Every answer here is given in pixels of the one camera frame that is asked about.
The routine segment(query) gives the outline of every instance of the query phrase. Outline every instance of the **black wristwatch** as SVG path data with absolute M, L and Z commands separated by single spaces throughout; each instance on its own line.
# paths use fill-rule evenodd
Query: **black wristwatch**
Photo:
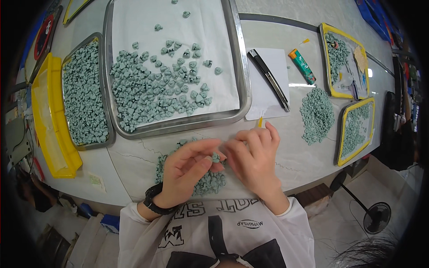
M 160 215 L 168 215 L 173 213 L 177 209 L 178 205 L 172 208 L 160 208 L 153 203 L 154 197 L 162 191 L 162 185 L 163 184 L 161 182 L 160 184 L 157 184 L 149 188 L 146 191 L 146 197 L 145 197 L 145 200 L 143 201 L 143 204 L 155 213 L 158 213 Z

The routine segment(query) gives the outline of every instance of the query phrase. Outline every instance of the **orange lighter cap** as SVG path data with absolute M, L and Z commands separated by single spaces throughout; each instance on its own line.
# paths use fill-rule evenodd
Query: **orange lighter cap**
M 292 59 L 296 58 L 296 54 L 295 54 L 296 51 L 298 50 L 297 49 L 292 50 L 292 52 L 288 54 L 289 57 L 291 57 Z

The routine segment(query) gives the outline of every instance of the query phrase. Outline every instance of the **white shirt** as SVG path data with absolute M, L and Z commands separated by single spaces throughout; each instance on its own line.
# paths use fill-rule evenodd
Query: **white shirt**
M 258 199 L 190 202 L 148 222 L 137 203 L 121 210 L 118 267 L 316 267 L 314 239 L 298 201 L 274 215 Z

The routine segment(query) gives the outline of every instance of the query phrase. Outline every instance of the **right hand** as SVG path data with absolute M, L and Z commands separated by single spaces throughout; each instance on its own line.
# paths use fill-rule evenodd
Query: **right hand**
M 265 128 L 239 131 L 235 139 L 225 143 L 225 149 L 228 164 L 238 179 L 261 199 L 268 200 L 274 193 L 282 193 L 281 182 L 275 175 L 280 136 L 269 122 Z

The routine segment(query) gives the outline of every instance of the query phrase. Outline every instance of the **red round sign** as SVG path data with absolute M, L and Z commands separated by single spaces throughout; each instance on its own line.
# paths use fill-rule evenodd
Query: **red round sign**
M 48 44 L 49 36 L 52 31 L 52 24 L 54 23 L 54 16 L 49 15 L 40 27 L 39 34 L 36 39 L 36 46 L 34 47 L 34 59 L 38 60 L 40 55 L 45 51 Z

